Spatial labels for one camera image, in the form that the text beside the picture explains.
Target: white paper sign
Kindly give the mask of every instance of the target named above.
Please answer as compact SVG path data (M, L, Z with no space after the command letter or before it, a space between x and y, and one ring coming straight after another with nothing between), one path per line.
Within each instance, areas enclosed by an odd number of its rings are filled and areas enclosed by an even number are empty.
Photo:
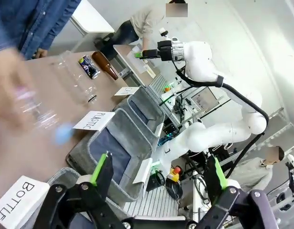
M50 185L21 176L0 199L0 224L19 229L43 202Z
M122 87L115 95L130 95L134 94L139 87Z
M141 182L144 183L142 197L146 193L146 188L148 185L150 172L151 172L151 165L152 165L152 158L148 158L148 159L143 160L142 164L138 170L138 173L133 181L133 184L137 184L137 183L141 183Z
M156 127L156 130L154 133L156 136L158 136L158 137L161 136L163 126L164 126L164 123L161 123Z
M115 112L90 111L73 128L101 131L114 115Z

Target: black cable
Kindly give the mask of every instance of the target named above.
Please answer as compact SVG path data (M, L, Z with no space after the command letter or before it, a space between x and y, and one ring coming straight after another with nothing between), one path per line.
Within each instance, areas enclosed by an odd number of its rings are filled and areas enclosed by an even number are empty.
M183 158L189 163L189 165L191 165L197 171L197 173L199 175L203 176L203 174L200 172L198 166L195 164L195 162L187 154L184 154Z
M289 181L289 179L287 179L285 182L283 182L282 184L280 184L280 185L278 185L278 186L276 186L275 188L273 188L271 191L269 191L266 195L269 195L271 192L273 192L276 188L278 188L278 187L280 187L280 186L282 186L282 185L284 185L286 182L288 182Z
M165 185L169 196L173 199L180 200L183 196L183 189L179 182L174 182L170 179L166 179Z
M222 87L227 89L228 91L230 91L231 93L233 93L235 96L237 96L239 99L241 99L243 102L245 102L246 104L248 104L250 107L252 107L256 112L259 112L266 120L266 127L269 124L269 116L267 115L267 113L262 110L260 107L258 107L256 104L254 104L252 101L250 101L249 99L247 99L245 96L243 96L242 94L240 94L237 90L235 90L233 87L231 87L228 84L225 84L222 82L222 85L218 85L218 82L196 82L193 81L189 78L187 78L184 74L182 74L182 72L176 67L174 61L172 61L172 63L174 64L175 68L176 68L176 73L178 76L180 76L180 78L182 80L184 80L185 82L187 82L190 86L193 87ZM264 135L264 132L261 134L258 134L241 152L241 154L237 157L237 159L235 160L235 162L233 163L233 166L231 167L231 169L229 170L228 174L225 176L226 178L229 178L229 176L231 175L231 173L233 172L233 170L236 168L237 164L239 163L239 161L244 157L244 155L246 154L246 152L253 146L253 144L262 136Z
M190 88L193 88L193 86L187 87L184 90L181 90L181 91L177 92L176 94L183 93L183 92L189 90ZM171 99L174 96L175 96L174 94L172 94L171 96L169 96L168 99L165 99L163 102L160 103L160 106L162 106L165 102L167 102L169 99Z
M197 190L197 192L198 192L200 198L203 200L203 203L207 205L207 204L210 203L210 201L209 201L208 198L204 197L203 194L201 193L201 191L200 191L200 187L198 187L198 184L197 184L197 180L200 181L199 185L200 185L201 183L203 184L205 190L207 190L207 189L206 189L206 185L205 185L205 184L204 184L199 178L194 178L194 179L193 179L193 183L194 183L194 187L195 187L195 189Z
M176 137L176 136L179 134L180 130L181 130L181 129L179 128L178 132L176 132L176 134L173 135L172 137Z

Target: gray bin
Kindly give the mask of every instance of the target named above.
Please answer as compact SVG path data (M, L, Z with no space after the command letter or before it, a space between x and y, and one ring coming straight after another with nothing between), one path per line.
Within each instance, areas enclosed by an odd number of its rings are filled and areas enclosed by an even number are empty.
M122 206L137 200L143 183L133 184L143 160L151 157L152 146L122 109L100 132L88 133L67 155L68 164L82 175L92 174L106 151L112 153L114 176L108 197Z
M115 107L117 108L127 112L155 150L159 139L155 131L164 122L165 114L147 90L140 86L137 92L121 101Z
M67 188L71 188L76 184L76 181L78 180L79 177L80 177L80 174L77 173L74 169L65 167L59 170L47 183L49 185L62 184L62 185L65 185ZM106 202L120 220L130 217L126 212L124 212L118 205L116 205L109 198L106 198ZM36 209L36 211L33 213L30 219L26 222L26 224L23 227L21 227L21 229L33 228L33 225L37 219L41 206L42 204ZM70 229L81 229L81 228L94 229L94 226L92 226L91 222L88 219L86 219L84 216L77 214L71 223Z

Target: beige shirt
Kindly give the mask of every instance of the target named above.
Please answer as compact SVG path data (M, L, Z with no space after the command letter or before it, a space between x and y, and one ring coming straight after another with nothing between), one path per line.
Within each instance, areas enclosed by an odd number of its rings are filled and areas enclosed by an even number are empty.
M136 12L130 19L132 26L140 38L148 38L153 27L165 16L165 4L152 4Z

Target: person's hand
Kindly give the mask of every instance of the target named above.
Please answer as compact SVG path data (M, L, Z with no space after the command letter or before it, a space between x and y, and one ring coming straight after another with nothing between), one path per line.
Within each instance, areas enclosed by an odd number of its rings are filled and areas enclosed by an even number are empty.
M30 120L20 107L17 90L25 88L34 91L24 59L13 48L0 51L0 119L8 121L12 127L24 127Z
M47 53L48 53L47 50L38 48L37 53L36 53L36 58L46 57Z

